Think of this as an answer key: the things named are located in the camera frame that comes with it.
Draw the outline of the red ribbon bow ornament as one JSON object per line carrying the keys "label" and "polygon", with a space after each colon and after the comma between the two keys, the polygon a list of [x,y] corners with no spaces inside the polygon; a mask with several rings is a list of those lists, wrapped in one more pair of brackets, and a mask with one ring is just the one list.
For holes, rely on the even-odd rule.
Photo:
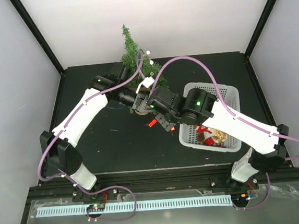
{"label": "red ribbon bow ornament", "polygon": [[157,123],[157,120],[154,119],[154,120],[152,120],[152,121],[148,124],[148,126],[149,126],[149,127],[153,127],[156,123]]}

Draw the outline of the white plastic basket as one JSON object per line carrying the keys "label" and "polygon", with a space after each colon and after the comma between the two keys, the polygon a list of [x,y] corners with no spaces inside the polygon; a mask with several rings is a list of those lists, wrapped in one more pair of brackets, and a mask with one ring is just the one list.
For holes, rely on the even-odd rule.
{"label": "white plastic basket", "polygon": [[[220,94],[230,108],[239,111],[240,110],[240,97],[238,90],[233,86],[218,85]],[[195,132],[193,125],[181,124],[179,127],[179,141],[183,146],[218,152],[237,152],[241,148],[241,141],[228,134],[227,140],[224,142],[222,147],[206,146],[203,143],[198,142],[196,139],[197,133]]]}

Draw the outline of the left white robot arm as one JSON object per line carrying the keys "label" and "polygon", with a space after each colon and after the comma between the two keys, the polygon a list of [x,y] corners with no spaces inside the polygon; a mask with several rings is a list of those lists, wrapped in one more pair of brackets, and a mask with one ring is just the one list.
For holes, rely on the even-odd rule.
{"label": "left white robot arm", "polygon": [[142,63],[137,62],[137,69],[132,75],[127,66],[117,62],[105,77],[94,77],[69,115],[51,132],[43,131],[40,136],[43,155],[37,169],[40,181],[66,177],[80,186],[89,200],[100,197],[101,187],[96,184],[97,178],[87,169],[76,147],[88,125],[110,100],[130,106],[134,104],[138,93],[125,86],[136,76],[143,78],[142,84],[147,88],[153,84],[144,76]]}

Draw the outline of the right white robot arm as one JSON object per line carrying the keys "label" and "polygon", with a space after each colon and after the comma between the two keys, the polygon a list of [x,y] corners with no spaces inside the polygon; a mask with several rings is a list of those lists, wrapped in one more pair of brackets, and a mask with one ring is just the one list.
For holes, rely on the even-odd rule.
{"label": "right white robot arm", "polygon": [[186,96],[157,87],[149,96],[147,106],[163,114],[170,123],[202,125],[224,132],[250,146],[249,151],[232,164],[226,184],[238,190],[258,172],[274,172],[285,162],[284,135],[288,128],[269,126],[224,106],[210,92],[192,88]]}

